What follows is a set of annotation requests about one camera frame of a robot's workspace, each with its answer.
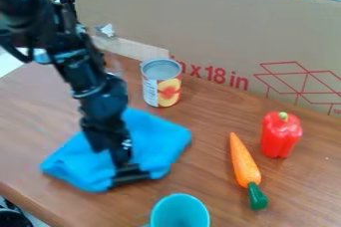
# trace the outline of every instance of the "pepper stem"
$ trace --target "pepper stem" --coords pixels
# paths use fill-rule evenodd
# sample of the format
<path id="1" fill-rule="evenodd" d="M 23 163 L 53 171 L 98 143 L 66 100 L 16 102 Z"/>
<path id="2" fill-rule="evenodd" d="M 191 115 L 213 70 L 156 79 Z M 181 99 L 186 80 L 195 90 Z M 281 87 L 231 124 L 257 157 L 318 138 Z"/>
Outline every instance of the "pepper stem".
<path id="1" fill-rule="evenodd" d="M 286 112 L 280 112 L 278 115 L 285 122 L 287 122 L 289 120 L 289 115 Z"/>
<path id="2" fill-rule="evenodd" d="M 247 192 L 252 210 L 258 211 L 264 209 L 267 206 L 266 195 L 261 192 L 255 182 L 249 182 L 247 184 Z"/>

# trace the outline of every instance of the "plastic pepper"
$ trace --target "plastic pepper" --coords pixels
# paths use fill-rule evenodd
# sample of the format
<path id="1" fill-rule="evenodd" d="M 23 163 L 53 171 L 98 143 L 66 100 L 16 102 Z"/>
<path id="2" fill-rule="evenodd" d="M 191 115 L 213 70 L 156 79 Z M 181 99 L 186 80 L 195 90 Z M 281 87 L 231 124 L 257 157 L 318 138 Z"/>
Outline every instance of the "plastic pepper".
<path id="1" fill-rule="evenodd" d="M 267 198 L 258 187 L 261 174 L 256 163 L 234 132 L 230 134 L 229 140 L 235 177 L 240 186 L 247 188 L 251 209 L 264 209 L 267 206 Z"/>
<path id="2" fill-rule="evenodd" d="M 263 120 L 261 150 L 268 157 L 287 157 L 303 130 L 299 119 L 291 113 L 268 113 Z"/>

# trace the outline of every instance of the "cup rim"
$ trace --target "cup rim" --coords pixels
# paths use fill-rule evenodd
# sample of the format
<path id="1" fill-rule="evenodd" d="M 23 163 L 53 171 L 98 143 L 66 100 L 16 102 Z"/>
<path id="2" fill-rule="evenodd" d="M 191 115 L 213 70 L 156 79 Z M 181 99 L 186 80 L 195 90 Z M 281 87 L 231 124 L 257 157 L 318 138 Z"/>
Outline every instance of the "cup rim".
<path id="1" fill-rule="evenodd" d="M 205 212 L 205 216 L 207 219 L 207 227 L 210 226 L 210 215 L 208 212 L 208 209 L 206 208 L 206 206 L 202 203 L 201 200 L 199 200 L 198 198 L 190 195 L 190 194 L 186 194 L 186 193 L 172 193 L 171 195 L 165 196 L 164 198 L 162 198 L 160 201 L 158 201 L 158 203 L 153 207 L 152 212 L 151 212 L 151 217 L 150 217 L 150 227 L 155 227 L 154 223 L 152 222 L 153 219 L 153 215 L 157 212 L 157 210 L 170 198 L 173 197 L 188 197 L 192 200 L 195 200 L 196 202 L 198 202 L 198 204 L 201 206 L 201 208 L 203 209 L 203 211 Z"/>

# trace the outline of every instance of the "red bell pepper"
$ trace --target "red bell pepper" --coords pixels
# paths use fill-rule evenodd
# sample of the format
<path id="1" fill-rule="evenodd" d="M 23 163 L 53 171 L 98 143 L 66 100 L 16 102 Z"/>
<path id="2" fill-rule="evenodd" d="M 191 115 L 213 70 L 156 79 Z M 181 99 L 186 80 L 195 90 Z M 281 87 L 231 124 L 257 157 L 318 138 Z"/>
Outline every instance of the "red bell pepper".
<path id="1" fill-rule="evenodd" d="M 263 119 L 261 150 L 268 157 L 287 157 L 303 130 L 291 113 L 268 113 Z"/>

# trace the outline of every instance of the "wooden table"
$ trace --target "wooden table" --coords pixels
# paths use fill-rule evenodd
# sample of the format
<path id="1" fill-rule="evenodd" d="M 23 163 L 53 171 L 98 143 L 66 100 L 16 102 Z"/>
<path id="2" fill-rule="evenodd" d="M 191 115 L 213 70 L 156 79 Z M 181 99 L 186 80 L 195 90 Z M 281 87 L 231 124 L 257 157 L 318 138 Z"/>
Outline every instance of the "wooden table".
<path id="1" fill-rule="evenodd" d="M 341 120 L 222 85 L 183 76 L 182 100 L 169 109 L 142 100 L 138 61 L 123 62 L 131 106 L 188 127 L 192 146 L 170 175 L 87 194 L 45 176 L 38 164 L 78 130 L 77 103 L 52 67 L 27 65 L 0 80 L 0 194 L 52 226 L 128 227 L 148 222 L 153 205 L 173 192 L 206 204 L 213 227 L 341 226 Z M 297 114 L 304 138 L 285 160 L 259 151 L 260 121 L 269 111 Z M 239 134 L 263 174 L 269 207 L 252 212 L 234 179 L 227 138 Z"/>

